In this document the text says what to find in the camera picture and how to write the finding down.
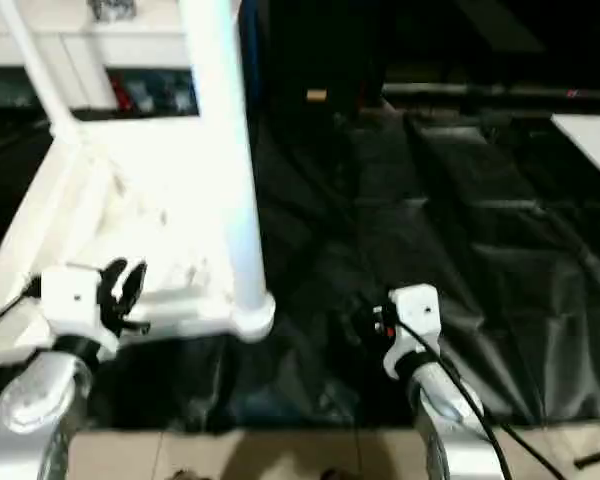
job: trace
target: black plastic sheet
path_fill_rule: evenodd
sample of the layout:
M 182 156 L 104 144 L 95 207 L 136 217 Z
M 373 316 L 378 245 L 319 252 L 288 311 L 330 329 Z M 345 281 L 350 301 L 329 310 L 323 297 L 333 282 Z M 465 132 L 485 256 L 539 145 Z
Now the black plastic sheet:
M 122 350 L 94 428 L 408 424 L 355 322 L 423 282 L 496 419 L 600 418 L 600 173 L 548 120 L 295 112 L 251 133 L 273 331 Z

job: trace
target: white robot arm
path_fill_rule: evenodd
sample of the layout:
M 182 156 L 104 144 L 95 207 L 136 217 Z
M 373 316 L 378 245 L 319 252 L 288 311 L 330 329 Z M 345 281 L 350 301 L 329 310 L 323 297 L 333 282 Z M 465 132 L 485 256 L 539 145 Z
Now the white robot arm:
M 0 396 L 0 480 L 65 478 L 69 443 L 84 419 L 98 365 L 115 356 L 123 330 L 149 330 L 125 320 L 140 295 L 145 264 L 131 271 L 119 299 L 112 295 L 125 266 L 116 260 L 101 272 L 56 267 L 34 280 L 40 288 L 28 294 L 55 341 Z
M 435 353 L 439 352 L 438 292 L 430 285 L 417 285 L 393 290 L 389 298 L 391 302 L 373 310 L 374 330 L 389 340 L 390 347 L 383 359 L 384 370 L 407 386 L 416 427 L 427 448 L 429 478 L 506 479 L 508 468 L 506 462 L 501 464 L 497 454 L 499 446 L 489 438 L 449 374 L 421 344 L 422 340 Z M 416 339 L 405 325 L 420 338 Z M 464 383 L 462 386 L 474 405 L 482 410 L 475 391 Z

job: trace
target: black cable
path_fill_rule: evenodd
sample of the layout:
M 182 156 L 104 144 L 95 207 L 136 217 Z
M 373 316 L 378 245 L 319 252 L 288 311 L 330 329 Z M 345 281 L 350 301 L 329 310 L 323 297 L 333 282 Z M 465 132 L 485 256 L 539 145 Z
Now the black cable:
M 20 302 L 22 300 L 24 300 L 25 295 L 24 293 L 19 294 L 16 298 L 14 298 L 13 300 L 11 300 L 9 303 L 7 303 L 7 305 L 5 305 L 4 307 L 2 307 L 0 309 L 0 320 L 7 314 L 9 313 L 11 310 L 13 310 L 15 307 L 17 307 Z
M 420 335 L 418 335 L 411 327 L 409 327 L 407 324 L 405 324 L 400 319 L 397 319 L 397 322 L 402 328 L 404 328 L 409 333 L 409 335 L 411 335 L 413 338 L 415 338 L 416 341 L 420 345 L 422 345 L 422 347 L 426 350 L 426 352 L 435 359 L 435 361 L 440 365 L 440 367 L 444 370 L 444 372 L 449 376 L 449 378 L 451 379 L 451 382 L 460 391 L 460 394 L 467 401 L 467 403 L 469 404 L 469 407 L 471 407 L 471 411 L 478 418 L 478 422 L 480 422 L 480 425 L 482 426 L 483 430 L 485 431 L 487 438 L 491 442 L 491 445 L 493 445 L 493 449 L 495 450 L 496 456 L 498 457 L 498 463 L 500 463 L 500 468 L 502 469 L 502 475 L 504 476 L 504 480 L 513 480 L 513 477 L 511 475 L 511 470 L 509 469 L 509 464 L 507 463 L 507 458 L 505 457 L 504 451 L 502 450 L 502 447 L 500 446 L 500 443 L 498 442 L 498 439 L 496 438 L 496 434 L 493 432 L 493 429 L 491 428 L 491 426 L 487 423 L 487 420 L 484 418 L 484 415 L 480 411 L 480 408 L 478 407 L 478 405 L 476 405 L 476 402 L 473 400 L 473 398 L 471 397 L 471 394 L 467 391 L 465 386 L 462 384 L 462 381 L 460 380 L 458 375 L 456 375 L 456 373 L 454 371 L 452 371 L 444 363 L 440 354 L 438 352 L 436 352 L 433 348 L 431 348 L 431 346 Z
M 551 473 L 558 480 L 567 480 L 560 470 L 558 470 L 555 466 L 549 462 L 540 452 L 538 452 L 535 448 L 529 445 L 520 435 L 518 435 L 513 428 L 511 428 L 507 424 L 501 424 L 500 428 L 505 431 L 509 436 L 516 441 L 518 445 L 524 448 L 527 453 L 529 453 L 533 458 L 535 458 L 544 468 Z
M 420 345 L 422 345 L 422 347 L 426 350 L 426 352 L 435 359 L 436 363 L 438 363 L 440 365 L 440 367 L 444 370 L 444 372 L 449 376 L 449 378 L 451 379 L 451 382 L 460 391 L 460 394 L 464 397 L 464 399 L 469 404 L 471 411 L 478 418 L 478 421 L 480 422 L 480 425 L 484 429 L 484 431 L 487 435 L 487 438 L 493 445 L 493 449 L 495 450 L 496 456 L 498 457 L 498 462 L 500 463 L 500 468 L 502 469 L 502 474 L 504 476 L 504 479 L 505 480 L 513 480 L 513 477 L 511 476 L 511 470 L 509 469 L 509 464 L 507 463 L 507 459 L 504 455 L 504 451 L 502 450 L 502 447 L 500 446 L 500 443 L 498 442 L 498 439 L 497 439 L 495 433 L 493 432 L 493 429 L 487 423 L 486 419 L 484 418 L 484 415 L 480 411 L 480 408 L 478 407 L 478 405 L 476 405 L 475 401 L 473 400 L 473 398 L 467 391 L 466 387 L 462 384 L 462 381 L 460 380 L 460 378 L 458 377 L 456 372 L 453 371 L 451 368 L 449 368 L 445 364 L 445 362 L 442 359 L 442 357 L 440 356 L 440 354 L 438 352 L 436 352 L 433 348 L 431 348 L 431 346 L 419 334 L 417 334 L 411 327 L 409 327 L 407 324 L 405 324 L 400 319 L 397 319 L 397 323 L 402 328 L 404 328 L 409 333 L 409 335 L 411 335 L 413 338 L 415 338 L 416 341 Z M 566 477 L 562 473 L 560 473 L 560 471 L 549 462 L 549 460 L 547 460 L 545 457 L 543 457 L 542 454 L 540 454 L 540 452 L 538 452 L 531 445 L 529 445 L 522 438 L 520 438 L 520 436 L 511 429 L 511 427 L 509 427 L 508 425 L 502 425 L 501 427 L 506 433 L 508 433 L 511 436 L 511 438 L 513 438 L 518 444 L 520 444 L 520 446 L 522 448 L 524 448 L 529 454 L 531 454 L 531 456 L 533 456 L 538 462 L 540 462 L 540 464 L 543 467 L 545 467 L 547 469 L 547 471 L 549 471 L 549 473 L 551 473 L 556 479 L 567 480 Z
M 16 308 L 25 298 L 40 298 L 40 290 L 40 276 L 36 276 L 31 280 L 31 282 L 29 282 L 22 292 L 18 294 L 18 296 L 0 309 L 0 320 L 2 320 L 7 313 Z

